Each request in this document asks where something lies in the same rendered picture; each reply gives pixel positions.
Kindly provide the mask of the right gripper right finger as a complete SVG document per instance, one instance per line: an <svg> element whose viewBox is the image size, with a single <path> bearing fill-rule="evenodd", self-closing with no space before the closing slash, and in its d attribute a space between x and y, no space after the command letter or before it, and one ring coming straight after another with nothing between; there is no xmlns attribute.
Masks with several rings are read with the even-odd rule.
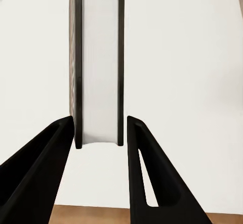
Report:
<svg viewBox="0 0 243 224"><path fill-rule="evenodd" d="M131 224L213 224L147 125L127 116ZM158 207L147 204L141 152Z"/></svg>

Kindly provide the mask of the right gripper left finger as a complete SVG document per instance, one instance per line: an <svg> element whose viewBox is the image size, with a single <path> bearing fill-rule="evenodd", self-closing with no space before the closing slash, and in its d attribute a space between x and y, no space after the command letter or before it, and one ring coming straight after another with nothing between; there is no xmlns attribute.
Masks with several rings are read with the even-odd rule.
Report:
<svg viewBox="0 0 243 224"><path fill-rule="evenodd" d="M0 224L48 224L74 138L58 119L0 165Z"/></svg>

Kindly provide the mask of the hardback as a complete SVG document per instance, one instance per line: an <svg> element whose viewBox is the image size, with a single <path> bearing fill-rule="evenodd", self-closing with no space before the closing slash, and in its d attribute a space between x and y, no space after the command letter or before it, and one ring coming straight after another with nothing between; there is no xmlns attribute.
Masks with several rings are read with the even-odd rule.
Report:
<svg viewBox="0 0 243 224"><path fill-rule="evenodd" d="M75 147L123 146L125 0L69 0L68 17Z"/></svg>

